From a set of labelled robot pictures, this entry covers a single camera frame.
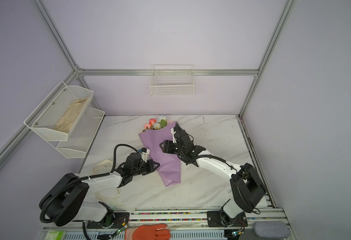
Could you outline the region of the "cream fake rose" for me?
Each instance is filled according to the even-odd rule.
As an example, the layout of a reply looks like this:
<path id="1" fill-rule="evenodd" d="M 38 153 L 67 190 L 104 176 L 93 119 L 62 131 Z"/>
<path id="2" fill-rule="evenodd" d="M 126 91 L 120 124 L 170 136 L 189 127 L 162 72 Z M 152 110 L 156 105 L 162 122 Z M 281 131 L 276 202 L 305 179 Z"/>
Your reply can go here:
<path id="1" fill-rule="evenodd" d="M 155 123 L 152 124 L 152 129 L 153 129 L 153 130 L 159 130 L 159 129 L 161 129 L 161 128 L 162 128 L 162 126 L 161 126 L 161 124 L 158 123 L 158 122 L 155 122 Z"/>

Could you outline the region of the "white fake rose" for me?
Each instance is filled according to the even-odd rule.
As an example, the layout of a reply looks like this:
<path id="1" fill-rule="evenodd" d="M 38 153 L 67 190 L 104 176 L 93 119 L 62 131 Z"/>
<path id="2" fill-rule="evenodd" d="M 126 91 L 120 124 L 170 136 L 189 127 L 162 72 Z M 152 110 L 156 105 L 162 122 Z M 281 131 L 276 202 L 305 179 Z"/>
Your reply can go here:
<path id="1" fill-rule="evenodd" d="M 164 128 L 168 124 L 168 118 L 164 115 L 157 117 L 157 123 L 160 125 L 160 129 Z"/>

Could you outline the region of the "pink purple wrapping paper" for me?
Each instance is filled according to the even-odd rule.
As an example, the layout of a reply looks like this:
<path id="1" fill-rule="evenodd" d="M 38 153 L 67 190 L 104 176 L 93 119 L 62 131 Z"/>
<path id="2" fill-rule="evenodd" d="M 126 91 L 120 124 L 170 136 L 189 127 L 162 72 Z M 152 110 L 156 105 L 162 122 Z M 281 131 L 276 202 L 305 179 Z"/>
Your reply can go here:
<path id="1" fill-rule="evenodd" d="M 176 122 L 171 121 L 166 127 L 160 130 L 146 130 L 139 134 L 143 146 L 150 150 L 150 158 L 160 164 L 157 172 L 166 187 L 181 183 L 180 160 L 177 155 L 163 153 L 160 148 L 160 144 L 165 140 L 173 142 L 171 130 L 175 125 Z"/>

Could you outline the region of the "deep pink fake rose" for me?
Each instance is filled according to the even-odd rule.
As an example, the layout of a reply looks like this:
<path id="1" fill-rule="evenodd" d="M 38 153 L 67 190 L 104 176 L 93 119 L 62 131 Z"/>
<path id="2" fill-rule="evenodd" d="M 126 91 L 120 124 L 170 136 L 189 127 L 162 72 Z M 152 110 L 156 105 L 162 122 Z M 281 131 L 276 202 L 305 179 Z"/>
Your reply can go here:
<path id="1" fill-rule="evenodd" d="M 149 124 L 152 126 L 153 124 L 155 124 L 157 122 L 157 119 L 150 119 L 149 120 Z"/>

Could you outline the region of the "cream ribbon roll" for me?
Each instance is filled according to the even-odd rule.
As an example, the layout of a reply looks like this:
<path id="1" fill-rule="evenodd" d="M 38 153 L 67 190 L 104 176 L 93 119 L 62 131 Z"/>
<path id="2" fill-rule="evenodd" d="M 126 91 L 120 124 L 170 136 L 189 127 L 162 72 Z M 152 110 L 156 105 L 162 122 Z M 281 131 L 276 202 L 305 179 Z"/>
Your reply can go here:
<path id="1" fill-rule="evenodd" d="M 112 169 L 113 160 L 106 159 L 93 167 L 93 175 L 107 173 Z M 124 210 L 126 212 L 134 212 L 136 208 L 127 205 L 126 203 L 118 201 L 121 195 L 119 189 L 111 189 L 111 192 L 106 194 L 106 190 L 95 193 L 96 199 L 107 204 L 110 208 L 115 210 Z"/>

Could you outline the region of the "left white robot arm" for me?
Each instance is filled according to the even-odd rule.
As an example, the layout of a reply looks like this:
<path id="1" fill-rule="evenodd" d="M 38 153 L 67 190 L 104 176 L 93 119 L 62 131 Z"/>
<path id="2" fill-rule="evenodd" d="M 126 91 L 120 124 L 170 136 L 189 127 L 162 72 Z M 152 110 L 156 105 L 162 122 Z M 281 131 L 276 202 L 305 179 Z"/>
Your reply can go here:
<path id="1" fill-rule="evenodd" d="M 99 193 L 124 187 L 135 176 L 155 172 L 160 164 L 149 159 L 149 149 L 138 150 L 130 146 L 133 152 L 125 162 L 117 165 L 117 150 L 121 146 L 115 146 L 112 160 L 106 159 L 101 162 L 102 167 L 108 168 L 105 173 L 83 177 L 74 173 L 65 174 L 40 201 L 40 222 L 53 223 L 57 227 L 70 222 L 81 222 L 87 240 L 90 238 L 86 230 L 87 222 L 94 222 L 103 229 L 118 227 L 107 239 L 112 239 L 124 231 L 128 227 L 129 214 L 115 214 L 111 204 L 101 199 Z"/>

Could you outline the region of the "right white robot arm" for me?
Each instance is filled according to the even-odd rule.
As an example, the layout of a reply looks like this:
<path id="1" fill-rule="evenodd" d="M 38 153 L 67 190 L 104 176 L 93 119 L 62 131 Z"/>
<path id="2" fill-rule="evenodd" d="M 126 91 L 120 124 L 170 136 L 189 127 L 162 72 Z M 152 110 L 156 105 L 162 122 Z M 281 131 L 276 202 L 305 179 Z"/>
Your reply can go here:
<path id="1" fill-rule="evenodd" d="M 267 189 L 254 166 L 238 165 L 213 155 L 202 146 L 195 145 L 190 135 L 178 123 L 171 129 L 172 140 L 160 143 L 163 153 L 176 155 L 186 165 L 206 169 L 230 183 L 230 199 L 214 213 L 220 227 L 231 227 L 244 213 L 260 214 L 257 205 Z"/>

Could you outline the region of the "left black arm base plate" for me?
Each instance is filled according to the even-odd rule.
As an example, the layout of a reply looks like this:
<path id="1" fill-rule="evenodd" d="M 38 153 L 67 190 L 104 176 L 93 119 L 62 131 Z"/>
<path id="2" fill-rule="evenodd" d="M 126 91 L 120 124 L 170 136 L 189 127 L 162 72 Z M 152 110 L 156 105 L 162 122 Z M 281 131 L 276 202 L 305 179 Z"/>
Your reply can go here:
<path id="1" fill-rule="evenodd" d="M 89 221 L 87 229 L 119 229 L 128 224 L 129 218 L 129 212 L 108 211 L 100 222 Z"/>

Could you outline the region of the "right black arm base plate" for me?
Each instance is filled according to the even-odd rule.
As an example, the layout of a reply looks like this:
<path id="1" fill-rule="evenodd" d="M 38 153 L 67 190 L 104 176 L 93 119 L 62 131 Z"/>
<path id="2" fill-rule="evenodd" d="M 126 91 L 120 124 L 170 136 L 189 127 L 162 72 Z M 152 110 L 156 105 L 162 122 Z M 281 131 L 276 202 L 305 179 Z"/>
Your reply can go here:
<path id="1" fill-rule="evenodd" d="M 234 212 L 231 212 L 231 215 L 224 211 L 223 206 L 219 211 L 207 211 L 206 217 L 209 227 L 230 228 L 248 226 L 245 212 L 238 207 L 234 209 Z"/>

